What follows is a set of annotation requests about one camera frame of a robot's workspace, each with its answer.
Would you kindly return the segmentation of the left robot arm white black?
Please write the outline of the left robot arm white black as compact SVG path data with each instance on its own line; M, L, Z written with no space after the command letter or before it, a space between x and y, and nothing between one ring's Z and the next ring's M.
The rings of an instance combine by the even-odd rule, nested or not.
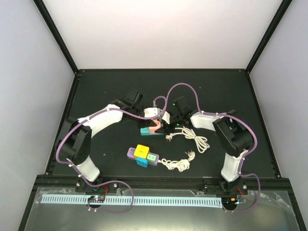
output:
M135 120L140 127L153 125L153 118L161 110L156 107L141 107L143 97L137 90L130 90L127 96L111 101L102 110L79 119L67 118L55 144L55 158L61 164L74 167L87 180L86 186L92 192L103 188L100 170L90 157L92 138L108 126L121 121Z

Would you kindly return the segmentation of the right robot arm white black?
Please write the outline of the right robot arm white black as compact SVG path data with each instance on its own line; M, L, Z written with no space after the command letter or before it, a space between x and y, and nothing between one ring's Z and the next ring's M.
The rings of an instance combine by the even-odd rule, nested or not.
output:
M184 97L172 102L176 113L164 112L159 119L161 127L155 133L165 134L168 140L178 133L199 138L193 133L194 128L202 128L215 132L223 150L225 159L218 186L222 193L229 194L236 189L236 183L241 177L245 157L257 147L257 137L252 129L244 123L235 110L228 113L207 113L192 110Z

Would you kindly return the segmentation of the pink cube socket adapter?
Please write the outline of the pink cube socket adapter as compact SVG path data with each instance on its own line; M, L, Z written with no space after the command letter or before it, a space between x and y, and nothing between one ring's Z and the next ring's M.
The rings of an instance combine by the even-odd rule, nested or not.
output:
M152 124L149 126L150 135L160 135L160 133L157 133L156 131L159 130L161 127L161 122L157 119L153 119Z

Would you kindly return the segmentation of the teal power strip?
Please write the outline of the teal power strip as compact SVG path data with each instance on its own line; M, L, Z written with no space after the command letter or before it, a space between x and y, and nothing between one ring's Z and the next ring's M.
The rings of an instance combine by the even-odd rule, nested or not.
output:
M151 131L149 127L141 128L140 134L142 136L154 136L154 135L162 135L162 133L155 133L154 131Z

